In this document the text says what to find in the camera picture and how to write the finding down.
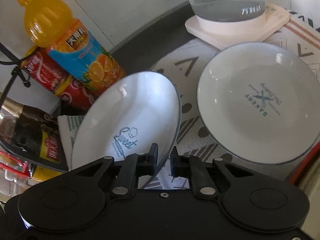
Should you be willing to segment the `orange juice bottle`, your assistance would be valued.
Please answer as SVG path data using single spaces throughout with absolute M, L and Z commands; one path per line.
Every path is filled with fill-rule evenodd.
M 125 76 L 125 70 L 73 17 L 62 0 L 17 0 L 25 8 L 25 31 L 34 44 L 99 96 Z

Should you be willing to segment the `white plate bakery print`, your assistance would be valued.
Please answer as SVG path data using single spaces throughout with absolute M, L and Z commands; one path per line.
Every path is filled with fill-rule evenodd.
M 214 56 L 197 85 L 201 119 L 214 140 L 246 161 L 298 159 L 319 136 L 319 83 L 294 53 L 243 43 Z

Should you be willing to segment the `striped tasselled cloth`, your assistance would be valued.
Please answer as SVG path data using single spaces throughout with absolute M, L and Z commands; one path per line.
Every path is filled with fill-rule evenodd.
M 296 54 L 319 80 L 319 24 L 290 11 L 290 20 L 264 42 L 282 47 Z

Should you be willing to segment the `patterned white table mat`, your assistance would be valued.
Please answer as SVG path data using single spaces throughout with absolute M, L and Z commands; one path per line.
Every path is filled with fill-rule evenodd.
M 305 63 L 310 63 L 309 58 L 319 61 L 319 50 L 313 45 L 303 41 L 302 38 L 297 35 L 285 35 L 284 31 L 277 32 L 266 41 L 268 44 L 272 44 L 284 49 L 289 49 L 295 55 L 301 54 L 301 59 Z M 214 158 L 221 157 L 236 164 L 240 164 L 244 167 L 251 168 L 255 171 L 263 174 L 271 174 L 275 178 L 284 179 L 289 175 L 296 166 L 298 161 L 303 157 L 298 157 L 297 160 L 290 161 L 288 164 L 280 164 L 280 168 L 272 167 L 272 165 L 266 168 L 261 164 L 250 164 L 246 160 L 241 160 L 240 157 L 234 157 L 227 150 L 223 150 L 222 146 L 218 146 L 218 143 L 209 135 L 204 124 L 200 120 L 199 112 L 196 107 L 196 85 L 199 81 L 201 71 L 205 65 L 219 53 L 218 49 L 206 44 L 199 39 L 193 39 L 185 45 L 177 48 L 173 52 L 169 53 L 162 59 L 160 59 L 152 67 L 152 72 L 155 74 L 155 78 L 160 80 L 160 94 L 155 95 L 155 103 L 152 99 L 147 98 L 147 95 L 142 96 L 142 106 L 146 106 L 146 114 L 142 113 L 140 118 L 138 113 L 134 113 L 134 110 L 125 110 L 125 114 L 133 113 L 133 121 L 128 124 L 137 124 L 142 128 L 147 129 L 146 132 L 142 132 L 142 136 L 138 135 L 138 142 L 142 145 L 138 146 L 137 150 L 148 150 L 151 143 L 156 142 L 158 144 L 158 174 L 154 179 L 149 176 L 145 176 L 140 179 L 139 186 L 147 189 L 166 189 L 166 190 L 178 190 L 187 189 L 189 184 L 187 179 L 181 177 L 173 178 L 170 171 L 170 164 L 168 161 L 168 152 L 173 146 L 177 146 L 178 153 L 182 155 L 197 156 L 205 162 L 210 162 Z M 192 66 L 191 74 L 188 77 L 183 74 L 183 70 L 187 70 L 187 65 Z M 180 126 L 177 130 L 177 117 L 176 111 L 179 106 L 176 97 L 179 93 L 181 114 L 180 114 Z M 109 110 L 105 107 L 110 106 L 105 96 L 102 101 L 97 99 L 95 102 L 97 106 L 101 106 L 102 109 L 98 111 L 98 114 L 107 114 L 109 118 Z M 115 114 L 111 114 L 111 121 L 105 120 L 106 125 L 112 124 L 115 120 L 112 117 Z M 106 118 L 98 115 L 98 125 L 103 125 L 102 121 Z M 97 160 L 105 153 L 98 153 L 93 151 L 82 157 L 81 152 L 75 152 L 74 144 L 78 137 L 78 144 L 85 142 L 81 141 L 78 136 L 81 124 L 84 122 L 86 115 L 62 115 L 58 117 L 60 137 L 62 140 L 62 146 L 65 151 L 67 165 L 69 171 Z M 111 135 L 105 135 L 103 132 L 116 131 L 116 125 L 112 124 L 111 128 L 105 125 L 102 126 L 102 132 L 96 132 L 97 135 L 93 135 L 93 139 L 97 139 L 98 142 L 107 142 L 106 139 L 113 139 Z

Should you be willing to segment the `red soda can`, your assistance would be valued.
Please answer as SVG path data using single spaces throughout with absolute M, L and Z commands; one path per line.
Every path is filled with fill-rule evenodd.
M 54 94 L 62 101 L 83 111 L 88 111 L 97 99 L 91 90 L 71 75 L 57 87 Z
M 22 62 L 21 66 L 35 81 L 52 93 L 55 93 L 69 76 L 43 48 L 38 48 L 35 54 Z

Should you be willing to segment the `red object under bowl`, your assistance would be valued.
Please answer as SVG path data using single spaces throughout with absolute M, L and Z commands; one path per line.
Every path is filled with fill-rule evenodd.
M 307 156 L 302 160 L 302 162 L 290 173 L 290 175 L 286 178 L 286 181 L 289 184 L 296 186 L 299 185 L 299 183 L 306 176 L 312 165 L 318 160 L 319 148 L 320 143 L 318 142 L 307 154 Z

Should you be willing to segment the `white plate sweet print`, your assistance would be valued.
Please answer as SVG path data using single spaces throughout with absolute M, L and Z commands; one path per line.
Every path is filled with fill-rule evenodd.
M 71 159 L 74 170 L 105 156 L 123 161 L 158 145 L 156 172 L 166 163 L 181 124 L 174 83 L 157 72 L 129 75 L 108 88 L 84 116 Z

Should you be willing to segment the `dark soy sauce bottle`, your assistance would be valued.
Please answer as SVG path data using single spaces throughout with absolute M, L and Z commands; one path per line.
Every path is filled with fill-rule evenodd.
M 31 164 L 68 171 L 57 118 L 39 108 L 6 98 L 1 106 L 1 146 Z

